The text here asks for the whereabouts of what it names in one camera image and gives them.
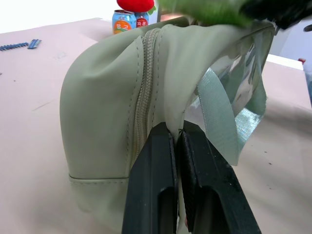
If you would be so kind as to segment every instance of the zipper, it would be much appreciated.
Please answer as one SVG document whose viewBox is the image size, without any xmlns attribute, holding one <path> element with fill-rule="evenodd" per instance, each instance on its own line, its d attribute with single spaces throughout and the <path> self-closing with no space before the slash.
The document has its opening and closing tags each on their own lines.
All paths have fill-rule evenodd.
<svg viewBox="0 0 312 234">
<path fill-rule="evenodd" d="M 143 148 L 148 137 L 148 112 L 153 88 L 154 48 L 160 29 L 148 31 L 143 38 L 144 68 L 140 92 L 136 102 L 132 165 Z"/>
</svg>

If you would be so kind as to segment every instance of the green strap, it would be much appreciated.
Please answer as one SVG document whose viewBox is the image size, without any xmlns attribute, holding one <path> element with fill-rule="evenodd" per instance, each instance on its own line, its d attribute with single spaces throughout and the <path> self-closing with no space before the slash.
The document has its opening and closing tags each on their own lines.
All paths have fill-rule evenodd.
<svg viewBox="0 0 312 234">
<path fill-rule="evenodd" d="M 261 75 L 256 75 L 260 76 L 258 86 L 236 117 L 221 81 L 211 68 L 197 87 L 206 136 L 231 165 L 237 165 L 241 150 L 265 112 L 266 94 Z"/>
<path fill-rule="evenodd" d="M 233 110 L 219 77 L 211 68 L 198 84 L 206 136 L 231 165 L 238 161 L 238 136 Z"/>
</svg>

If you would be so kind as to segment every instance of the pink table surface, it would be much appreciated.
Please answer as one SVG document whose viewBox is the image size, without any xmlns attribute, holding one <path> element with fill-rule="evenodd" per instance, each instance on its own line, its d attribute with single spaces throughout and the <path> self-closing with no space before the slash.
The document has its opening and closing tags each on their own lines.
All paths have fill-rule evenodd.
<svg viewBox="0 0 312 234">
<path fill-rule="evenodd" d="M 0 52 L 0 234 L 112 233 L 73 200 L 59 126 L 69 66 L 109 35 L 111 23 L 99 19 L 0 35 L 0 44 L 42 40 L 36 50 Z M 235 171 L 263 234 L 309 234 L 312 113 L 304 74 L 268 62 L 263 79 L 268 110 Z"/>
</svg>

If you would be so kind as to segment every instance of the bag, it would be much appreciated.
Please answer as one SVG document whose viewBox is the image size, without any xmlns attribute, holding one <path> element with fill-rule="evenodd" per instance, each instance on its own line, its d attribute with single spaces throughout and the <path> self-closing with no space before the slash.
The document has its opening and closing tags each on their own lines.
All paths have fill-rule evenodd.
<svg viewBox="0 0 312 234">
<path fill-rule="evenodd" d="M 166 122 L 177 139 L 196 103 L 207 138 L 236 165 L 265 111 L 261 71 L 273 35 L 270 23 L 202 27 L 178 18 L 111 36 L 80 55 L 60 97 L 80 208 L 121 233 L 129 171 L 149 131 Z M 187 116 L 198 120 L 197 113 Z"/>
</svg>

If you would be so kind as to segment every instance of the can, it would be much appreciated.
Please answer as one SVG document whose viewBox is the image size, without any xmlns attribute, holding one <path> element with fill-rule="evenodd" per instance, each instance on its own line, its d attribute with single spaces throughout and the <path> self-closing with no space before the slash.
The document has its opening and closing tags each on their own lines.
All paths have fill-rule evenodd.
<svg viewBox="0 0 312 234">
<path fill-rule="evenodd" d="M 114 34 L 136 28 L 137 25 L 134 12 L 124 10 L 115 10 L 112 21 Z"/>
<path fill-rule="evenodd" d="M 149 16 L 147 12 L 135 13 L 136 16 L 136 27 L 144 27 L 148 25 Z"/>
</svg>

